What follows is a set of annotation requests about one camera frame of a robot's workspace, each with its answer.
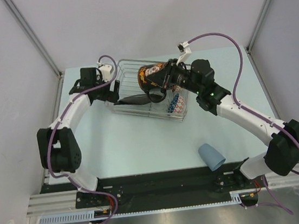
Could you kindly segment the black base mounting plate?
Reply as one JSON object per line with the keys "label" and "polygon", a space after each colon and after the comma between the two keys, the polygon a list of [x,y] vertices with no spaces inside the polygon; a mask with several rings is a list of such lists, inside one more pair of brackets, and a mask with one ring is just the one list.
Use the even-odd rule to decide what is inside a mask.
{"label": "black base mounting plate", "polygon": [[97,190],[84,193],[71,183],[44,185],[41,194],[57,195],[73,191],[74,208],[92,209],[90,224],[102,224],[109,217],[151,214],[165,210],[182,210],[227,202],[253,206],[262,189],[271,188],[270,178],[246,179],[239,172],[239,163],[224,164],[210,171],[193,168],[153,174],[101,180]]}

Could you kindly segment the black floral square plate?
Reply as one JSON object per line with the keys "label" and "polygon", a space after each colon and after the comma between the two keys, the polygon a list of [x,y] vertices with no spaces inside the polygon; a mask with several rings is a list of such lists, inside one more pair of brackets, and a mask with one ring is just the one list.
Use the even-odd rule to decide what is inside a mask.
{"label": "black floral square plate", "polygon": [[145,105],[149,104],[151,101],[149,100],[146,94],[137,94],[131,95],[129,97],[122,98],[118,100],[114,105]]}

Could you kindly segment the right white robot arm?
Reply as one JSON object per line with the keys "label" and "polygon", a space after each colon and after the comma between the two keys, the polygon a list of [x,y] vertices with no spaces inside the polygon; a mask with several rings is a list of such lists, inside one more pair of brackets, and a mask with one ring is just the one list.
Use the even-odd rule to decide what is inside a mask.
{"label": "right white robot arm", "polygon": [[162,93],[174,87],[186,89],[197,95],[196,102],[204,111],[236,123],[268,147],[265,153],[241,162],[235,174],[240,188],[248,188],[254,178],[270,172],[286,176],[299,162],[299,122],[273,119],[240,102],[234,92],[215,82],[215,71],[208,60],[195,60],[186,68],[170,59],[140,69],[138,75],[139,85],[146,93],[157,88]]}

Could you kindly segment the dark mug red interior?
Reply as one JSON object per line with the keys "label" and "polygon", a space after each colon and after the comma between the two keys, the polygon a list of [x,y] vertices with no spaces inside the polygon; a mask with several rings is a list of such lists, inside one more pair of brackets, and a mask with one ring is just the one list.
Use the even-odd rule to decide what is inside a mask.
{"label": "dark mug red interior", "polygon": [[160,103],[169,89],[167,62],[142,66],[138,71],[138,84],[152,103]]}

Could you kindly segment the aluminium frame rail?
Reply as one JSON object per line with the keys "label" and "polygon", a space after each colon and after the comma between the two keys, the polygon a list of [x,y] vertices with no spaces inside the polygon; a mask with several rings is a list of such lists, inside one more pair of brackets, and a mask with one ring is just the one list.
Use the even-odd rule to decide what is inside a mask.
{"label": "aluminium frame rail", "polygon": [[174,199],[176,195],[192,193],[215,192],[225,193],[251,189],[257,185],[263,186],[261,178],[245,180],[232,173],[199,175],[193,177],[166,179],[150,182],[132,183],[127,185],[106,187],[103,194],[66,191],[32,196],[29,200],[27,215],[46,215],[74,212],[80,209],[93,209],[110,204],[116,198],[118,204],[126,205],[133,198],[146,196],[165,196]]}

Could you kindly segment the metal wire dish rack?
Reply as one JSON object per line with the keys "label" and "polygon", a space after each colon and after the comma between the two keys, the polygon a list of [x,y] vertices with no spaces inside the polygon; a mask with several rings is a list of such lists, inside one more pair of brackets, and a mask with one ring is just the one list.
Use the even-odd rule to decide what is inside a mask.
{"label": "metal wire dish rack", "polygon": [[153,69],[167,60],[166,57],[155,60],[121,59],[116,78],[120,81],[119,100],[106,103],[107,108],[114,113],[183,121],[188,110],[188,91],[174,87],[161,92],[156,87],[145,93],[138,83],[141,67]]}

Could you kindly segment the light blue plastic cup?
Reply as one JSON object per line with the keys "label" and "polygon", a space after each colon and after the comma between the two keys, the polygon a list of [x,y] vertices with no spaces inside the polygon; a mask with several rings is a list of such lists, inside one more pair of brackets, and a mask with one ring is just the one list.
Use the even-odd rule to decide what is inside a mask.
{"label": "light blue plastic cup", "polygon": [[226,161],[226,158],[218,152],[213,146],[207,143],[198,149],[199,156],[211,171],[219,169]]}

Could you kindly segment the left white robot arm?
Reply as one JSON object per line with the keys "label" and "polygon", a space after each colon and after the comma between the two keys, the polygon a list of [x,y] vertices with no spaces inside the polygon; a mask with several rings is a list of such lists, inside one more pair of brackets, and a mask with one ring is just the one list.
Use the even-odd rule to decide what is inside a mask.
{"label": "left white robot arm", "polygon": [[106,194],[98,188],[98,179],[82,165],[82,153],[75,138],[80,120],[96,100],[110,103],[119,100],[120,81],[116,67],[97,63],[97,67],[81,68],[80,78],[69,91],[63,112],[48,128],[39,129],[37,143],[42,166],[53,178],[68,178],[76,188],[87,193],[87,200],[95,206],[104,203]]}

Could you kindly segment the blue rim red pattern bowl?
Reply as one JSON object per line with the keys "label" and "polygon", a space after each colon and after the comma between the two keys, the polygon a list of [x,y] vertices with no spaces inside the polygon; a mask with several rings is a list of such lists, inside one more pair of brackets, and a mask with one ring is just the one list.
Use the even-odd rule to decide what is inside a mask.
{"label": "blue rim red pattern bowl", "polygon": [[179,113],[179,114],[181,114],[184,110],[184,107],[185,107],[185,100],[184,100],[182,95],[177,93],[173,97],[173,99],[172,99],[172,101],[171,101],[171,103],[168,107],[167,112],[168,113],[176,113],[176,114]]}

